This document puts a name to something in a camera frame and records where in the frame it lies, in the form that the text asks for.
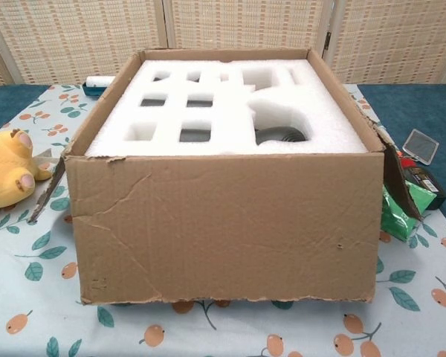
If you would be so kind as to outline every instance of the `white paper roll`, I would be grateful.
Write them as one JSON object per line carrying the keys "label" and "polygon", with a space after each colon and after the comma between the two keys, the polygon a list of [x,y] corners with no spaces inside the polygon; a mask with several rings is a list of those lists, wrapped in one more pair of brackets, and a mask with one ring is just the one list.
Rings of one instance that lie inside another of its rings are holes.
{"label": "white paper roll", "polygon": [[89,76],[86,78],[88,87],[109,87],[115,76]]}

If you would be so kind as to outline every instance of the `blue fabric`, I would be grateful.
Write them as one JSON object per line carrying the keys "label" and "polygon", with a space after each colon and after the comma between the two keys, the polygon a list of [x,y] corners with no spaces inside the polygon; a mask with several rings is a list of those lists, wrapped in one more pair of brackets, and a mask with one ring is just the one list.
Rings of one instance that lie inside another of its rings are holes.
{"label": "blue fabric", "polygon": [[0,86],[0,128],[30,105],[48,87],[28,84]]}
{"label": "blue fabric", "polygon": [[[439,142],[427,168],[446,191],[446,85],[359,85],[398,147],[412,129]],[[446,216],[446,201],[441,206]]]}

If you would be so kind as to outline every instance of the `styrofoam insert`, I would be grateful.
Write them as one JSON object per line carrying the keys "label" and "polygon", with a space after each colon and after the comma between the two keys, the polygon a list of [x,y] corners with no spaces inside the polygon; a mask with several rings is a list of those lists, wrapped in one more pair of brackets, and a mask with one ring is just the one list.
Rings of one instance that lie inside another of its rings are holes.
{"label": "styrofoam insert", "polygon": [[[266,141],[255,129],[292,126],[308,138]],[[183,129],[210,130],[180,142]],[[307,60],[145,61],[86,156],[366,152]]]}

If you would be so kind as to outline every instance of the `tablecloth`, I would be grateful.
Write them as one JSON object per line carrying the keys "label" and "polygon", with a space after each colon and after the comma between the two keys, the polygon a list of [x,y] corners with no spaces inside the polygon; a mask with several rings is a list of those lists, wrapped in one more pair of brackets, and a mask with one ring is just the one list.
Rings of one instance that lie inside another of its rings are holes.
{"label": "tablecloth", "polygon": [[[354,100],[379,123],[357,86]],[[4,129],[26,129],[34,152],[58,157],[95,100],[51,86]],[[83,306],[64,178],[35,225],[46,184],[0,211],[0,356],[446,357],[446,219],[408,243],[382,234],[372,303],[200,300]]]}

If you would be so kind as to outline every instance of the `open cardboard box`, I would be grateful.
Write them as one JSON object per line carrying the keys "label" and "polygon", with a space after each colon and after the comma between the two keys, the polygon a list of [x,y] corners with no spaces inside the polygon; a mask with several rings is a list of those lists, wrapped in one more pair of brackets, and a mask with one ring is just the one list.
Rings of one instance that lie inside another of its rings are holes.
{"label": "open cardboard box", "polygon": [[[307,59],[369,152],[84,156],[143,61],[275,59]],[[141,51],[62,154],[32,219],[65,168],[83,303],[371,301],[384,181],[419,218],[395,150],[311,50]]]}

